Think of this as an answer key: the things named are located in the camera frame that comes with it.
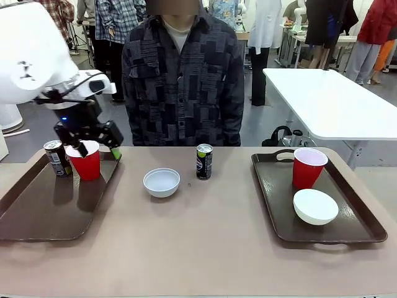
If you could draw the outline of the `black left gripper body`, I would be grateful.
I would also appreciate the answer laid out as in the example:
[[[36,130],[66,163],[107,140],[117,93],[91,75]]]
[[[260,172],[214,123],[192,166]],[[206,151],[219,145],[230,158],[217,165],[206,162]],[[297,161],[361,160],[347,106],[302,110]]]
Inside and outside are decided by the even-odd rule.
[[[64,109],[55,109],[54,113],[59,118],[60,124],[69,132],[83,133],[93,132],[98,128],[100,125],[98,116],[102,113],[102,109],[97,101],[89,100]]]

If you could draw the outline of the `black can with white label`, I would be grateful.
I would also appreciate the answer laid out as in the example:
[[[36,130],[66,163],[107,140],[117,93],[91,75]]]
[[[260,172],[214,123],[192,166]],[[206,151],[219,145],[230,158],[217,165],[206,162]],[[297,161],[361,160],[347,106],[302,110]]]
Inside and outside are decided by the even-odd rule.
[[[43,148],[57,176],[65,177],[72,173],[71,164],[61,141],[51,140],[46,142]]]

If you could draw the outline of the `red plastic cup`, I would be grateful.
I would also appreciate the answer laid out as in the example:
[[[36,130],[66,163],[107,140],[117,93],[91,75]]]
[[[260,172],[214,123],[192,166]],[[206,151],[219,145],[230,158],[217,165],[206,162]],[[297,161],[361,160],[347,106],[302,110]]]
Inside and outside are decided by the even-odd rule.
[[[87,156],[82,157],[72,146],[66,147],[66,155],[80,178],[85,181],[92,181],[100,177],[99,144],[93,140],[84,140],[81,143],[87,150]]]
[[[328,163],[328,157],[323,152],[308,147],[298,148],[293,154],[293,185],[297,189],[312,188]]]

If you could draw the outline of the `white bowl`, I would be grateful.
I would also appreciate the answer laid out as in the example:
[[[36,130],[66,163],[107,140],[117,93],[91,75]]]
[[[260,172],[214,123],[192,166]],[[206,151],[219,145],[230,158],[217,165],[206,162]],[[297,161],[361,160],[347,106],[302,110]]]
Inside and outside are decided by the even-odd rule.
[[[333,221],[339,207],[336,201],[326,193],[315,189],[302,189],[293,197],[295,213],[310,225],[326,225]]]

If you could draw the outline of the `grey-white bowl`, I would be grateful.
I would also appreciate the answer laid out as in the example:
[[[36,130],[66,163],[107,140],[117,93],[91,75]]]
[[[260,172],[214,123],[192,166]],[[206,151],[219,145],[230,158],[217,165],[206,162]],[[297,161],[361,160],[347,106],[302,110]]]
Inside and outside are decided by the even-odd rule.
[[[180,183],[179,173],[170,168],[157,168],[149,171],[143,178],[147,192],[156,198],[167,198],[173,195]]]

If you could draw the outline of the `brown plastic serving tray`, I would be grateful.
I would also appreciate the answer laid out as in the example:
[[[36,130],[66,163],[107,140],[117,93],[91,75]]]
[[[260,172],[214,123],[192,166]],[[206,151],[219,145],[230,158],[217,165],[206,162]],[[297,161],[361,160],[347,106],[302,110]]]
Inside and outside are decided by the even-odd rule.
[[[293,196],[297,192],[292,184],[293,160],[279,158],[282,153],[292,150],[256,153],[251,157],[270,220],[280,239],[293,243],[353,245],[381,243],[388,238],[382,224],[331,161],[314,188],[336,201],[337,217],[324,226],[310,225],[300,219],[293,208]]]
[[[100,152],[100,178],[83,181],[77,173],[58,177],[44,150],[0,196],[0,242],[75,240],[89,228],[119,162]]]

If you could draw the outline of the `black can with green top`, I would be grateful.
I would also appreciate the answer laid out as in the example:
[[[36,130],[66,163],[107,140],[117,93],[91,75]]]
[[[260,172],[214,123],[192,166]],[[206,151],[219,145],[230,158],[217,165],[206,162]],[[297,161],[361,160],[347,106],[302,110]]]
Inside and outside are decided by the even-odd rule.
[[[209,144],[200,144],[197,146],[196,153],[197,178],[207,180],[212,175],[213,147]]]

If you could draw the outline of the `person in blue plaid shirt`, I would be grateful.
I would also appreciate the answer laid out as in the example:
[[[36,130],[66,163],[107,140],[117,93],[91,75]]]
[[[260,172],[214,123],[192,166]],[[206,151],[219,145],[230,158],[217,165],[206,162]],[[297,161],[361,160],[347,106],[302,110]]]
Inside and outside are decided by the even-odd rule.
[[[97,69],[106,72],[110,67],[110,79],[117,92],[115,102],[123,102],[122,50],[125,39],[132,29],[146,17],[145,0],[95,0]]]

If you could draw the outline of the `person in grey top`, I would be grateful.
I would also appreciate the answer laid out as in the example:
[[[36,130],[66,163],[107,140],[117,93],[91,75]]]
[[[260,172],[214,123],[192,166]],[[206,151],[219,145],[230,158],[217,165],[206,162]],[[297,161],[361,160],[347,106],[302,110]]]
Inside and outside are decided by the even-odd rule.
[[[83,27],[84,36],[88,38],[87,46],[89,49],[89,58],[92,66],[96,66],[94,53],[95,38],[95,1],[94,0],[77,0],[77,24]]]

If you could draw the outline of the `black backpack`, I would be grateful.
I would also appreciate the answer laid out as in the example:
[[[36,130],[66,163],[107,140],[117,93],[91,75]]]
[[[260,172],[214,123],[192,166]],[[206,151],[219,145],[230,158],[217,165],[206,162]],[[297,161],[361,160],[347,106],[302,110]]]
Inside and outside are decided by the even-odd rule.
[[[278,126],[270,136],[262,142],[263,147],[315,147],[316,144],[301,130],[290,130],[285,125]]]

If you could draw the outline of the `person in blue floral shirt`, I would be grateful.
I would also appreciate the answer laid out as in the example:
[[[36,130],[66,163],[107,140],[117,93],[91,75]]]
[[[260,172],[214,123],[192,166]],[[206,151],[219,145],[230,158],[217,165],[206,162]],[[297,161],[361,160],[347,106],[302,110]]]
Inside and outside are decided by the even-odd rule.
[[[241,30],[242,15],[247,11],[245,0],[208,0],[206,10],[237,32]]]

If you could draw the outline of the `person in white coat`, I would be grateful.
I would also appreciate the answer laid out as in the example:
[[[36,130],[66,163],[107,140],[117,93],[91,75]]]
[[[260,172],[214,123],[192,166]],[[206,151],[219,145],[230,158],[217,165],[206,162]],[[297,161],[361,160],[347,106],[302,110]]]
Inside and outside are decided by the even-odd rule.
[[[256,0],[255,18],[248,40],[252,66],[251,104],[253,106],[265,105],[266,76],[263,69],[267,68],[281,8],[281,0]]]

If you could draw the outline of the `person in black coat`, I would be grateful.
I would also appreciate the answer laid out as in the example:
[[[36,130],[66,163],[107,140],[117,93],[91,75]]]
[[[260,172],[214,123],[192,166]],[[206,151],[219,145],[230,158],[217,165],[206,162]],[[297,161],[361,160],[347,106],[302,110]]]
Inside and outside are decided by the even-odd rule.
[[[349,35],[359,19],[354,0],[306,0],[308,29],[305,43],[313,47],[309,69],[317,68],[325,49],[330,49],[337,35]]]

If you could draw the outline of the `person in orange trousers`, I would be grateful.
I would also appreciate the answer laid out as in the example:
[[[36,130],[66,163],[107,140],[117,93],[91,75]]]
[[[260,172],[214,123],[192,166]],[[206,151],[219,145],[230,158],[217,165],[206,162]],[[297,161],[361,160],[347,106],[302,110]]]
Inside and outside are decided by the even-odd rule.
[[[385,67],[386,61],[389,54],[391,53],[391,50],[393,49],[395,42],[396,40],[388,40],[380,47],[378,58],[373,69],[373,74],[370,79],[372,84],[380,84],[380,72]]]

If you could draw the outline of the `white cylindrical pedestal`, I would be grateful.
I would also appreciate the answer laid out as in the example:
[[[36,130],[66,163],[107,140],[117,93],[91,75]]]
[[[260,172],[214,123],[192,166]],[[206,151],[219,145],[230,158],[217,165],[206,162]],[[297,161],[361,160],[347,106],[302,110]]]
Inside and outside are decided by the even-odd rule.
[[[0,128],[3,133],[14,132],[23,125],[23,118],[15,104],[0,104]]]

